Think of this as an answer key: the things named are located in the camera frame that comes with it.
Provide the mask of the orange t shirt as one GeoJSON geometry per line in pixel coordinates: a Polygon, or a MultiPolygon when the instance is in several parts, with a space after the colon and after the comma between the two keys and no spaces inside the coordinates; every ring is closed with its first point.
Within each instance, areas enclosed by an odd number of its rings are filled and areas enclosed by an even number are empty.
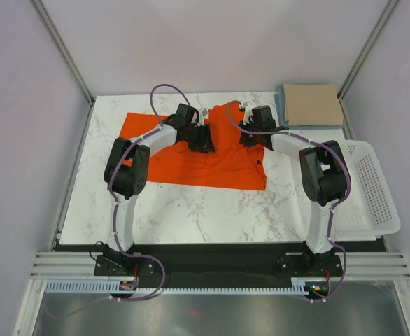
{"type": "MultiPolygon", "coordinates": [[[[142,135],[153,129],[160,119],[170,115],[157,117],[128,113],[120,136],[131,139],[142,135]]],[[[150,158],[148,181],[263,191],[267,184],[263,167],[264,148],[260,145],[246,148],[239,143],[240,133],[232,122],[241,119],[240,112],[234,107],[212,108],[205,123],[211,127],[216,152],[193,152],[186,143],[177,143],[150,158]]]]}

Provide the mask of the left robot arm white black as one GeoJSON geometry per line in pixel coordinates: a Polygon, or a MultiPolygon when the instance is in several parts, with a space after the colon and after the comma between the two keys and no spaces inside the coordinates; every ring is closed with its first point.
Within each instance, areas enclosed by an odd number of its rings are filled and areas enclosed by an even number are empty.
{"type": "Polygon", "coordinates": [[[134,245],[133,220],[136,201],[148,181],[150,158],[177,143],[199,153],[213,153],[211,127],[205,123],[208,111],[179,104],[176,112],[160,119],[150,131],[132,139],[118,137],[112,145],[104,181],[112,201],[111,233],[108,245],[115,253],[111,268],[119,275],[134,269],[134,257],[127,254],[134,245]]]}

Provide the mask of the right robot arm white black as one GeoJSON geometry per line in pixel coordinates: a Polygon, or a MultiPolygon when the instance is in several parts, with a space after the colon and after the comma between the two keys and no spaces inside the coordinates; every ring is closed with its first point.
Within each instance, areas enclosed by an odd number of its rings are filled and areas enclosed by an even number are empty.
{"type": "Polygon", "coordinates": [[[301,259],[309,275],[320,274],[327,267],[324,253],[335,247],[332,222],[335,208],[349,196],[351,178],[337,141],[319,143],[279,127],[270,106],[238,103],[243,112],[239,122],[240,143],[245,147],[261,145],[298,161],[302,187],[311,202],[309,231],[305,244],[310,253],[301,259]]]}

